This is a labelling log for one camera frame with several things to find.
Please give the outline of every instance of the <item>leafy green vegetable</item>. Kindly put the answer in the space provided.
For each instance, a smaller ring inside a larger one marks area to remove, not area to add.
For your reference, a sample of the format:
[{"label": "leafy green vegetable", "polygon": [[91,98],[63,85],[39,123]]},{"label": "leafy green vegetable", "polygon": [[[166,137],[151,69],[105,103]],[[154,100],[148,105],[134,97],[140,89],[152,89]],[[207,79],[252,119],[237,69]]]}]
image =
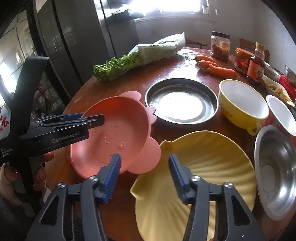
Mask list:
[{"label": "leafy green vegetable", "polygon": [[130,69],[144,64],[143,58],[139,51],[124,55],[119,59],[112,58],[103,65],[94,66],[94,77],[101,80],[112,81],[121,74]]}]

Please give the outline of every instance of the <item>round table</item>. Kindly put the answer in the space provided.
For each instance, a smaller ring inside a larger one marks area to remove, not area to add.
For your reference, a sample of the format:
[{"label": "round table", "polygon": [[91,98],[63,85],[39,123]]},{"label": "round table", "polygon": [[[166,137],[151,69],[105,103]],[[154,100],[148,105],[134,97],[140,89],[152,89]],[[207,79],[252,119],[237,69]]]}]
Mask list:
[{"label": "round table", "polygon": [[[210,56],[210,51],[184,48],[174,57],[134,68],[111,82],[98,82],[95,78],[91,78],[73,97],[64,114],[85,112],[96,102],[108,97],[118,96],[126,91],[140,92],[142,94],[141,102],[144,104],[144,96],[147,89],[153,83],[167,78],[179,77],[197,80],[210,87],[218,95],[219,83],[223,78],[203,72],[196,66],[195,60],[190,60],[191,54]],[[229,61],[217,60],[217,62],[222,67],[233,69],[234,59],[234,56],[230,56]],[[237,80],[247,83],[246,78],[241,75],[237,77]],[[263,97],[266,97],[267,92],[264,86],[261,85],[256,89]],[[240,129],[229,122],[220,109],[217,115],[207,123],[189,129],[173,129],[161,121],[156,121],[152,126],[151,137],[160,144],[164,140],[173,141],[185,134],[198,130],[216,131],[229,137],[253,161],[255,137],[250,136],[246,130]],[[54,159],[46,163],[46,182],[51,190],[59,182],[71,185],[83,181],[83,178],[78,176],[72,167],[69,149],[68,146],[54,151]],[[137,175],[129,172],[121,174],[118,178],[113,198],[108,204],[100,206],[106,234],[116,241],[142,241],[136,224],[135,199],[129,192],[136,177]],[[261,224],[267,239],[270,240],[286,228],[295,211],[296,204],[283,220],[279,222],[272,221],[265,215],[257,196],[253,214]]]}]

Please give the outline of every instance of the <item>red jar lid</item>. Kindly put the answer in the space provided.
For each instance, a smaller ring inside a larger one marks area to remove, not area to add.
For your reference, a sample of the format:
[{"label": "red jar lid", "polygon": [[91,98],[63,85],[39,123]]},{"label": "red jar lid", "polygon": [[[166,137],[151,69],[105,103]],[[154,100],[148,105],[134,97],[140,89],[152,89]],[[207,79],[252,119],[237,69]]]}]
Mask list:
[{"label": "red jar lid", "polygon": [[253,53],[251,53],[251,52],[249,52],[249,51],[247,51],[247,50],[241,49],[241,48],[236,48],[235,51],[238,52],[239,54],[243,54],[243,55],[246,55],[246,56],[248,56],[248,57],[252,57],[252,56],[254,56]]}]

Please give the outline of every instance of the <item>stainless steel bowl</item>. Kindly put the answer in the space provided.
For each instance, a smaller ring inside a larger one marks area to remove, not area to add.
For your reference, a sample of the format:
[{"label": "stainless steel bowl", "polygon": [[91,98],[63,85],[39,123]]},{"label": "stainless steel bowl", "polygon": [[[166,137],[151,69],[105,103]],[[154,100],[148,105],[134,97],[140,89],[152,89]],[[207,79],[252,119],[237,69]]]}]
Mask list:
[{"label": "stainless steel bowl", "polygon": [[156,108],[155,115],[178,127],[199,125],[218,111],[218,98],[201,82],[173,78],[159,81],[146,92],[147,106]]},{"label": "stainless steel bowl", "polygon": [[296,87],[296,74],[287,65],[285,65],[285,77],[291,85]]},{"label": "stainless steel bowl", "polygon": [[283,219],[296,197],[296,150],[274,126],[263,127],[257,135],[255,174],[265,213],[274,221]]},{"label": "stainless steel bowl", "polygon": [[267,64],[266,62],[265,62],[265,71],[264,71],[264,74],[268,78],[272,79],[275,82],[278,82],[279,81],[280,74],[278,72],[276,72],[273,68],[271,68],[270,65]]}]

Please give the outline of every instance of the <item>glass jar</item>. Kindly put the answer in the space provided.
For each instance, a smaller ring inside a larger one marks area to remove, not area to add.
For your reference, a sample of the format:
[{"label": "glass jar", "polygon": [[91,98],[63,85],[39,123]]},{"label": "glass jar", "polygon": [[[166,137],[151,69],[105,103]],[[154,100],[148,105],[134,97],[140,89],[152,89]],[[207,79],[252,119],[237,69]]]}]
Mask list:
[{"label": "glass jar", "polygon": [[237,72],[246,75],[249,68],[250,58],[253,57],[254,54],[241,48],[236,48],[235,53],[234,69]]},{"label": "glass jar", "polygon": [[229,60],[230,35],[212,32],[211,56],[221,60]]},{"label": "glass jar", "polygon": [[249,68],[247,72],[247,81],[254,86],[259,86],[265,70],[265,46],[256,43],[254,56],[250,58]]}]

